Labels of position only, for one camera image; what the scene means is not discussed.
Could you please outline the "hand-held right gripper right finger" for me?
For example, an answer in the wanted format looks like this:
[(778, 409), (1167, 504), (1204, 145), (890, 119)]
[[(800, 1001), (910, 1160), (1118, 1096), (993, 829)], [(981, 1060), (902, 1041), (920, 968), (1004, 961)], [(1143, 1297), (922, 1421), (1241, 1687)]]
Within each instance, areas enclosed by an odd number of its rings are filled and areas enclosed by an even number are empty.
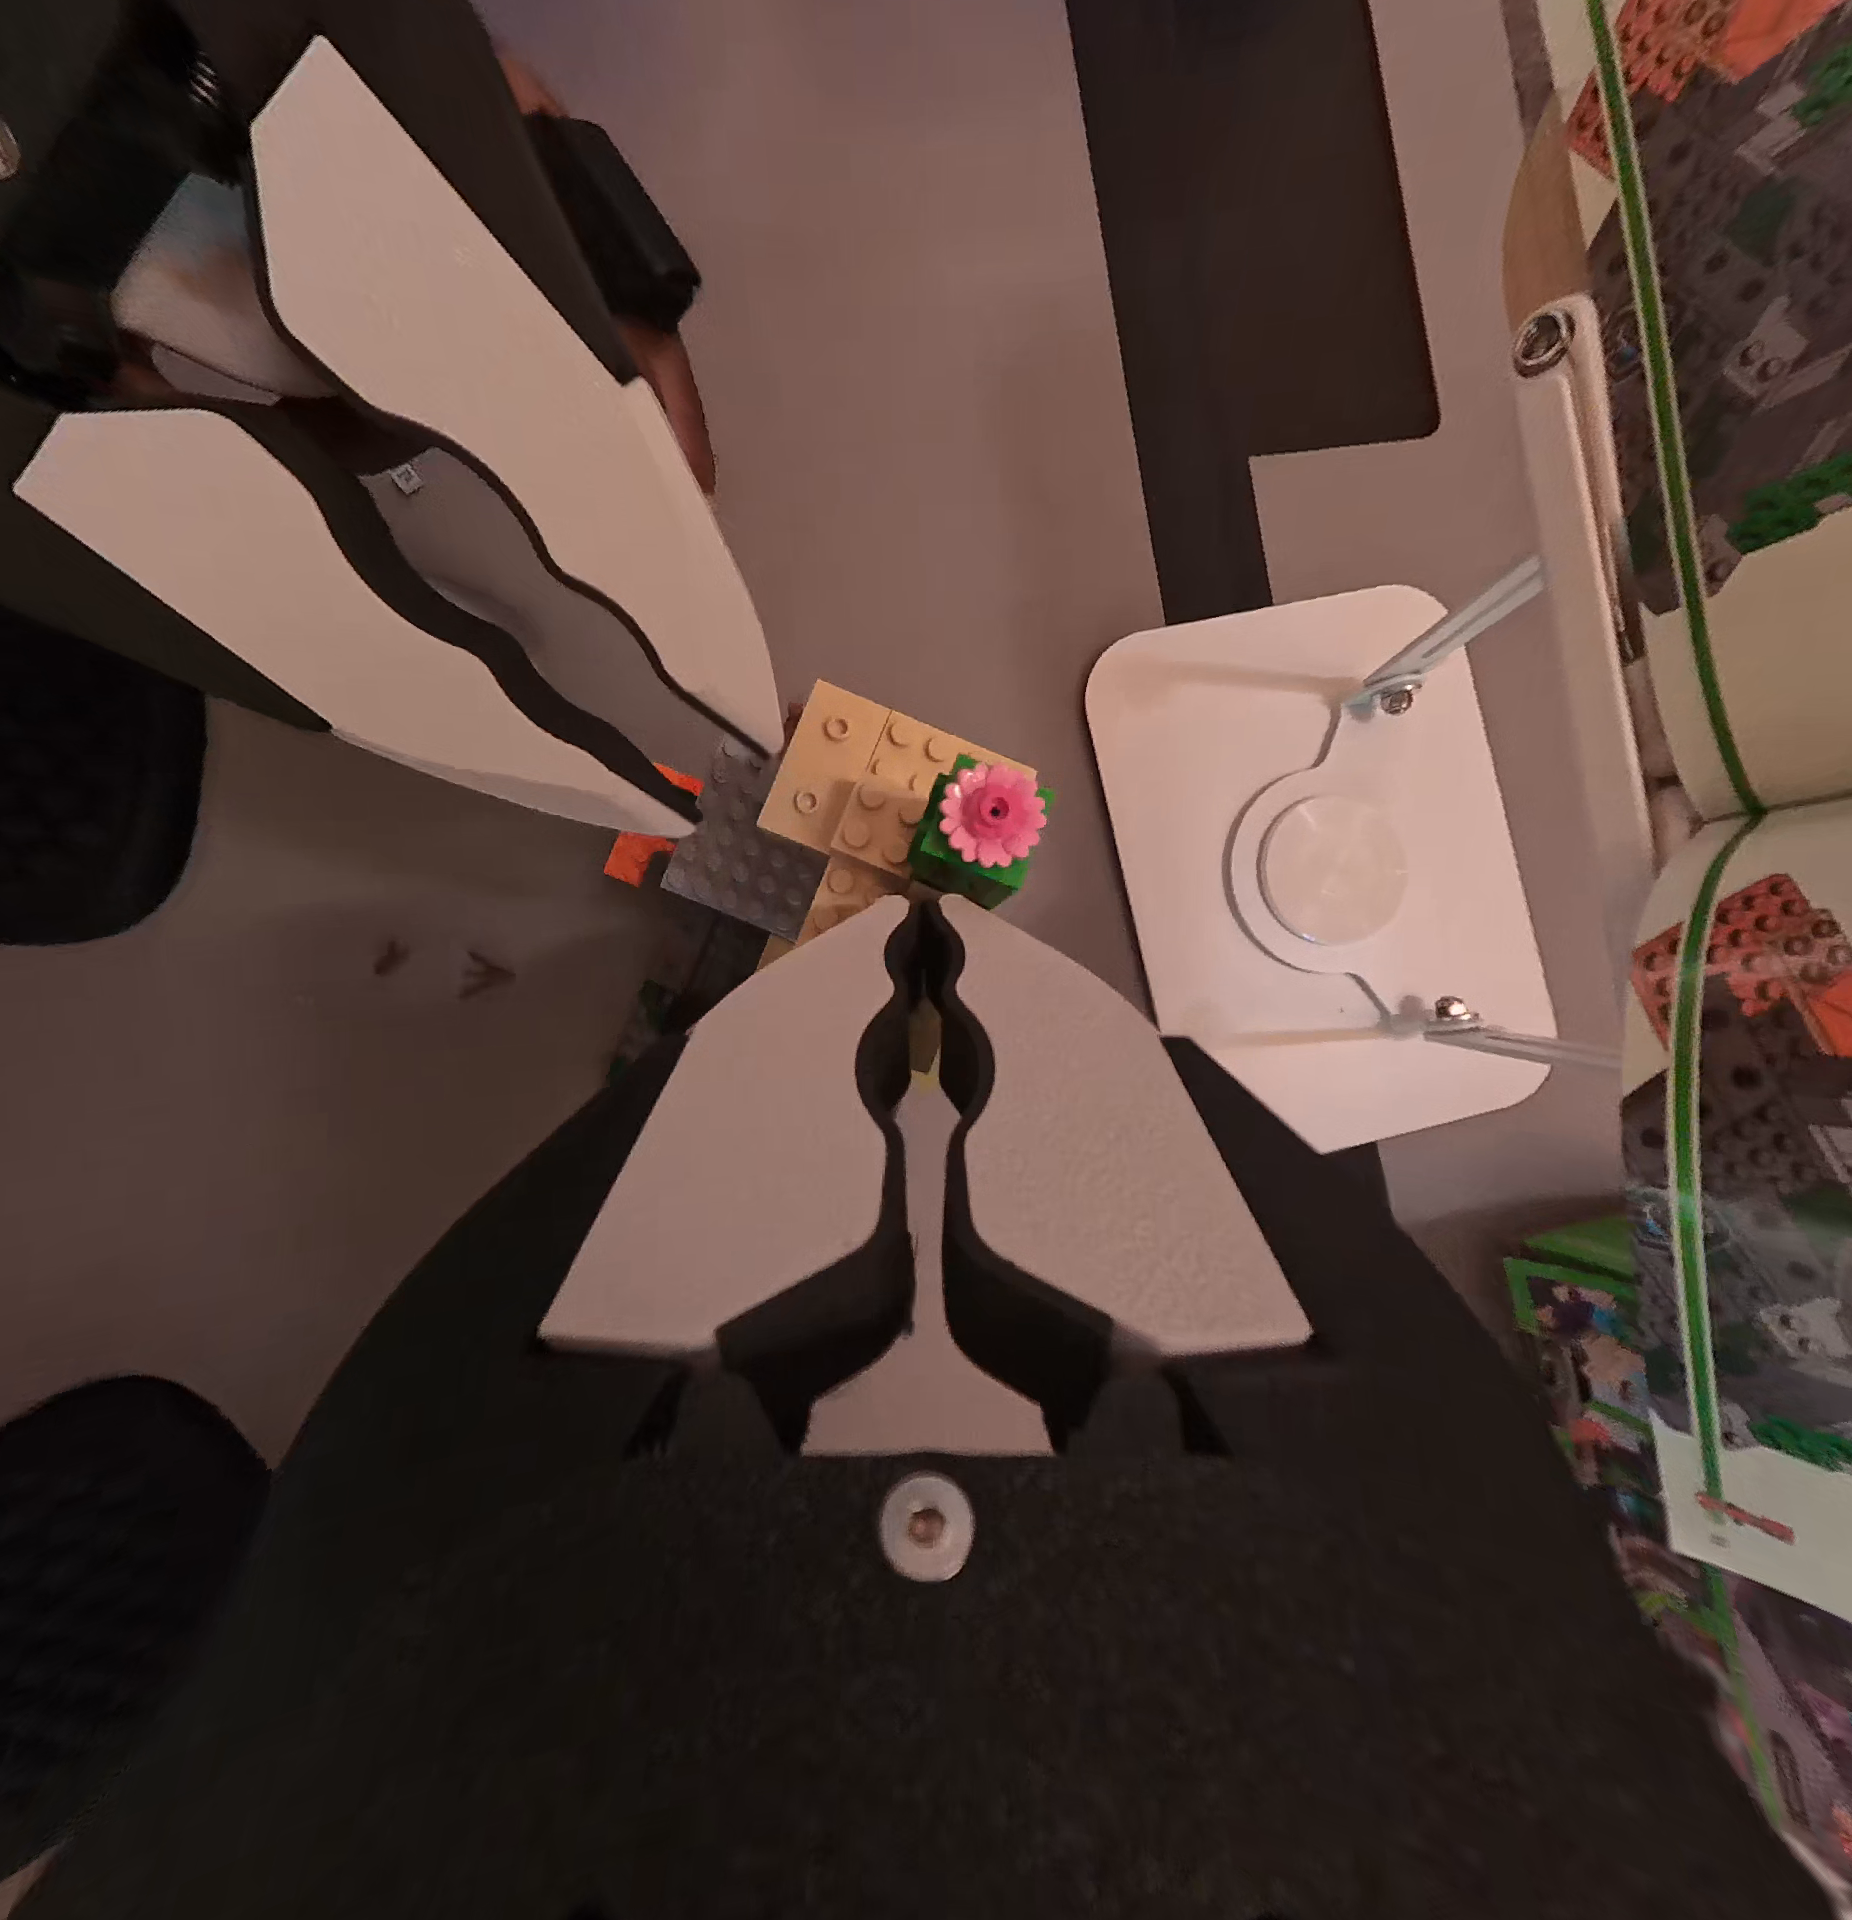
[(958, 1124), (949, 1332), (1056, 1453), (1112, 1379), (1301, 1352), (1308, 1314), (1157, 1030), (967, 899), (922, 911), (922, 992)]

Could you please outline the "person's left hand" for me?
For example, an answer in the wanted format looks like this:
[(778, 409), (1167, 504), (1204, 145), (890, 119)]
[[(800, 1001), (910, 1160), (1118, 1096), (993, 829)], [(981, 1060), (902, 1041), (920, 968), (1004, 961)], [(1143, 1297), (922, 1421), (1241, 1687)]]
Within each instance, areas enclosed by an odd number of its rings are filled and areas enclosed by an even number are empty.
[(649, 383), (652, 397), (657, 397), (701, 494), (714, 496), (717, 459), (700, 395), (700, 380), (684, 337), (677, 328), (655, 328), (633, 317), (619, 317), (617, 323), (627, 349), (636, 356), (640, 376)]

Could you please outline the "multicoloured toy brick model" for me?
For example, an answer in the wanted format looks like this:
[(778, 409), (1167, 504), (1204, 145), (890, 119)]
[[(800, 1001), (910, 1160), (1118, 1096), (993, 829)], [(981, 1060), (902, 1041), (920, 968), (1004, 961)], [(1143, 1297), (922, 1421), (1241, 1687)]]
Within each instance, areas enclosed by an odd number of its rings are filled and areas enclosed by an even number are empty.
[(605, 1063), (613, 1085), (755, 973), (886, 899), (1024, 892), (1051, 824), (1030, 765), (818, 678), (763, 755), (719, 740), (684, 840), (619, 830), (603, 874), (660, 901), (661, 936)]

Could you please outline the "open building instruction booklet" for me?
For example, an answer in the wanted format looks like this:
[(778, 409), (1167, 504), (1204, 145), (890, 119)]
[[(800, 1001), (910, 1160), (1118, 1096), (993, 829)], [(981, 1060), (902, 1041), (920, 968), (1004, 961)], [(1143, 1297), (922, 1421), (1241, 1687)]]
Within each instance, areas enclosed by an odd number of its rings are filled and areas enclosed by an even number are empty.
[(1618, 1129), (1674, 1547), (1852, 1623), (1852, 3), (1501, 4), (1557, 604), (1642, 879)]

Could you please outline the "green toy box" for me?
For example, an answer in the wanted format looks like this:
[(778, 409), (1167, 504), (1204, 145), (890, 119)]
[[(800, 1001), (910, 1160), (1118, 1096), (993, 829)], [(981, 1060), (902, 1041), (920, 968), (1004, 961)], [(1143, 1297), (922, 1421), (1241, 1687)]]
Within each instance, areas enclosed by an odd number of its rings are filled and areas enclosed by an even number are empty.
[(1701, 1679), (1777, 1836), (1852, 1916), (1852, 1623), (1672, 1546), (1649, 1427), (1668, 1362), (1639, 1326), (1628, 1239), (1617, 1217), (1530, 1236), (1505, 1260), (1516, 1325), (1634, 1604)]

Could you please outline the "white stand base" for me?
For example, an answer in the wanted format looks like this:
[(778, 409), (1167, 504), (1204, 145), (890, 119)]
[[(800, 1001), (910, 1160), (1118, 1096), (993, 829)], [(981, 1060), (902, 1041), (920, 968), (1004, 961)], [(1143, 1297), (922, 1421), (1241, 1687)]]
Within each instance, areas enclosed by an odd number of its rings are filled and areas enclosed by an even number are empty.
[(1318, 1150), (1618, 1183), (1653, 874), (1566, 158), (1411, 140), (1443, 424), (1255, 464), (1264, 611), (1115, 641), (1086, 713), (1153, 1019)]

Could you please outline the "black textured pad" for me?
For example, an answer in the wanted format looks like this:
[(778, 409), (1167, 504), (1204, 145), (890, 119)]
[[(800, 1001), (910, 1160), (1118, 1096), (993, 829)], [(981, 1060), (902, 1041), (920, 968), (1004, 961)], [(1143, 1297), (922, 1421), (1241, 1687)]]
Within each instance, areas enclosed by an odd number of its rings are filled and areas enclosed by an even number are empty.
[(205, 699), (0, 609), (0, 948), (153, 917), (194, 851)]
[(269, 1483), (241, 1428), (172, 1379), (86, 1381), (0, 1427), (0, 1884), (128, 1761)]

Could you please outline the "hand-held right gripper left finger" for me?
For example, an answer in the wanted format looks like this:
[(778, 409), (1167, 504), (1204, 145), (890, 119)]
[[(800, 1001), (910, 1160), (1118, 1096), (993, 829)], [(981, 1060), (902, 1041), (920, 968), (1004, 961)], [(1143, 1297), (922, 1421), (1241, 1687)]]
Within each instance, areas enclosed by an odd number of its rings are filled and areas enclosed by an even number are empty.
[(540, 1320), (554, 1349), (717, 1362), (797, 1453), (915, 1306), (904, 1140), (922, 923), (886, 899), (684, 1041)]

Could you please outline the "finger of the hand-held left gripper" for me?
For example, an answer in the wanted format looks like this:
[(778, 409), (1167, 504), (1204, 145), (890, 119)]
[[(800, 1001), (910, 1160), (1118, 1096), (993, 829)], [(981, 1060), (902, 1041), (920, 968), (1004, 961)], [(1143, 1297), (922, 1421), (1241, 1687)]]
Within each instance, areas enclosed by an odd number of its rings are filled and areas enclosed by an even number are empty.
[(13, 491), (364, 751), (586, 827), (700, 824), (508, 631), (431, 589), (362, 485), (268, 407), (65, 411)]
[(254, 115), (249, 154), (289, 340), (466, 453), (682, 697), (777, 751), (766, 632), (650, 386), (609, 369), (329, 39)]

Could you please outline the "grey desk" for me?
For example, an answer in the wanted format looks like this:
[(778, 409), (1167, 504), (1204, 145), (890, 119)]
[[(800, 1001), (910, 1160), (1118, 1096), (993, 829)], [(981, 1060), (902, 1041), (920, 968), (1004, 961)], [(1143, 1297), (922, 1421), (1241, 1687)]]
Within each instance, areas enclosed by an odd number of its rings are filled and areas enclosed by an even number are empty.
[[(1141, 992), (1100, 651), (1261, 598), (1272, 219), (1367, 219), (1197, 115), (1260, 31), (1083, 4), (495, 4), (710, 273), (719, 512), (791, 699), (997, 719), (1058, 786), (1035, 935)], [(1411, 140), (1516, 115), (1498, 4), (1374, 4)], [(1420, 253), (1425, 326), (1427, 243)], [(279, 1459), (415, 1260), (603, 1079), (661, 935), (606, 835), (207, 700), (194, 851), (120, 936), (0, 948), (0, 1427), (172, 1379)], [(411, 948), (392, 977), (371, 961)]]

